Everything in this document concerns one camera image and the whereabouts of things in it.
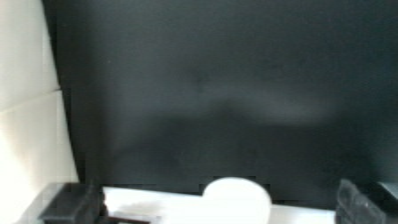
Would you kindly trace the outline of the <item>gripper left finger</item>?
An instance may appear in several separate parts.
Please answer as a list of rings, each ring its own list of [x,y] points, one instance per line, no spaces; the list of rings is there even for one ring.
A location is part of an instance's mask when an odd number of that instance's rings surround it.
[[[98,185],[68,183],[40,215],[45,224],[107,224],[105,193]]]

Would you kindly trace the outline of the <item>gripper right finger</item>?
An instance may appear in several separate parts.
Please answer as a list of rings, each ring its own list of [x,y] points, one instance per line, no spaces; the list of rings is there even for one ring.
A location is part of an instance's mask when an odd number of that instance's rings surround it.
[[[398,183],[340,182],[336,224],[398,224]]]

